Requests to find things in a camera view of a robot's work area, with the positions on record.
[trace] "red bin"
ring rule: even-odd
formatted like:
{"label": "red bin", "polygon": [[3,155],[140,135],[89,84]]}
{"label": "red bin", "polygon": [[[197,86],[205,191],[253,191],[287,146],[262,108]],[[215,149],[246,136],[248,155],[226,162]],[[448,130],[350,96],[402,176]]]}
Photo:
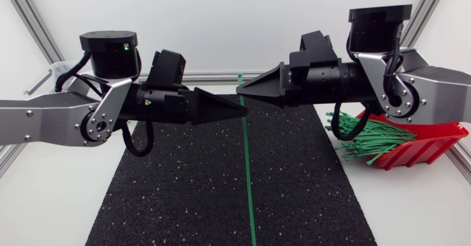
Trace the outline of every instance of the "red bin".
{"label": "red bin", "polygon": [[467,136],[468,131],[459,123],[449,124],[395,124],[383,115],[372,114],[370,119],[384,121],[395,127],[401,127],[417,134],[416,141],[406,142],[379,157],[376,166],[390,170],[394,166],[413,166],[419,162],[432,164],[440,155],[449,150],[460,138]]}

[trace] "silver bracket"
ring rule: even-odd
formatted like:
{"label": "silver bracket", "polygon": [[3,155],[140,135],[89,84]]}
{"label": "silver bracket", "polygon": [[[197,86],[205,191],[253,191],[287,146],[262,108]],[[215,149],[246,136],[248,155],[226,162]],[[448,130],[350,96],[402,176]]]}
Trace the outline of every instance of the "silver bracket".
{"label": "silver bracket", "polygon": [[127,92],[130,89],[132,80],[130,78],[120,80],[99,79],[109,87],[108,92],[96,109],[91,108],[92,115],[88,118],[86,131],[92,141],[106,142],[113,132],[116,120],[119,116]]}
{"label": "silver bracket", "polygon": [[360,60],[363,69],[368,76],[368,80],[375,91],[376,97],[383,108],[383,111],[387,113],[387,116],[393,116],[401,118],[411,113],[412,105],[415,103],[413,92],[411,89],[398,77],[395,77],[394,84],[394,95],[401,98],[400,105],[391,105],[389,98],[383,89],[383,78],[386,69],[386,55],[385,54],[370,54],[370,53],[358,53],[358,59]]}

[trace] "white panel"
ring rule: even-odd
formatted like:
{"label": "white panel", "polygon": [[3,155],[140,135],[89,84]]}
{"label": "white panel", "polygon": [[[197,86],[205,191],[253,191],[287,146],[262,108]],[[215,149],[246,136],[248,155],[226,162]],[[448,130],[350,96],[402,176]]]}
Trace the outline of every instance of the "white panel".
{"label": "white panel", "polygon": [[337,55],[351,8],[419,0],[33,0],[66,60],[82,56],[79,35],[93,30],[138,33],[143,71],[154,51],[182,53],[186,72],[268,71],[297,51],[301,34],[329,34]]}
{"label": "white panel", "polygon": [[0,99],[23,99],[49,64],[10,0],[0,0]]}
{"label": "white panel", "polygon": [[[415,48],[434,66],[471,74],[471,0],[440,0]],[[471,131],[471,124],[463,123]],[[471,149],[471,137],[462,140]]]}

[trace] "green cable tie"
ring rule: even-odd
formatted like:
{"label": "green cable tie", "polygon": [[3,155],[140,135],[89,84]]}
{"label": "green cable tie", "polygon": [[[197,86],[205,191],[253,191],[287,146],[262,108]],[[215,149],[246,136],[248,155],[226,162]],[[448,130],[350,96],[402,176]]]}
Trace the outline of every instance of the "green cable tie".
{"label": "green cable tie", "polygon": [[[238,84],[244,81],[244,75],[237,76]],[[241,105],[244,106],[244,97],[240,95]],[[252,203],[252,185],[250,180],[250,158],[249,158],[249,137],[247,133],[247,119],[242,117],[242,130],[244,131],[244,152],[245,152],[245,170],[247,176],[247,196],[249,198],[249,216],[250,216],[250,232],[252,234],[252,246],[257,246],[257,239],[255,238],[255,218],[253,214]]]}

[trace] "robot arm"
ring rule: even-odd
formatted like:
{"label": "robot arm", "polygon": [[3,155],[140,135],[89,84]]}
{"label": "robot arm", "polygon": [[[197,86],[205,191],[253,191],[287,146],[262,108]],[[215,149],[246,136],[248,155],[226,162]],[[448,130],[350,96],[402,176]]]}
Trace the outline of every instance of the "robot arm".
{"label": "robot arm", "polygon": [[[415,49],[399,49],[410,14],[411,5],[351,10],[347,51],[354,62],[342,63],[329,37],[312,32],[301,37],[288,65],[280,63],[237,93],[280,107],[336,103],[337,114],[341,103],[361,102],[366,112],[398,124],[471,122],[471,76],[430,66]],[[361,129],[347,137],[334,133],[349,140]]]}
{"label": "robot arm", "polygon": [[[199,88],[181,85],[185,59],[175,52],[156,52],[146,82],[136,83],[140,58],[134,32],[89,32],[80,36],[84,58],[57,80],[57,93],[24,101],[0,100],[0,144],[42,141],[74,147],[103,144],[113,131],[123,129],[124,141],[135,155],[145,151],[132,145],[127,120],[203,124],[247,115],[247,108]],[[93,71],[78,74],[88,58]],[[62,92],[63,83],[75,76]],[[101,88],[99,92],[91,82]],[[101,99],[88,96],[93,87]]]}

